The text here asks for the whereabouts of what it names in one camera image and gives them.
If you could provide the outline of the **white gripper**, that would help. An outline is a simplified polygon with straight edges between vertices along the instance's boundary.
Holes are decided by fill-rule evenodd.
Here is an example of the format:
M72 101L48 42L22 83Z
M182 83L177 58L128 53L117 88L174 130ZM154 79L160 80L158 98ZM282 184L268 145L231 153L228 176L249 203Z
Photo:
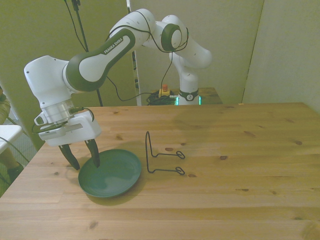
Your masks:
M100 167L100 154L95 138L101 134L101 127L90 111L75 114L68 121L49 127L41 127L39 137L49 146L58 146L65 159L76 169L80 165L68 144L85 141L91 153L93 164Z

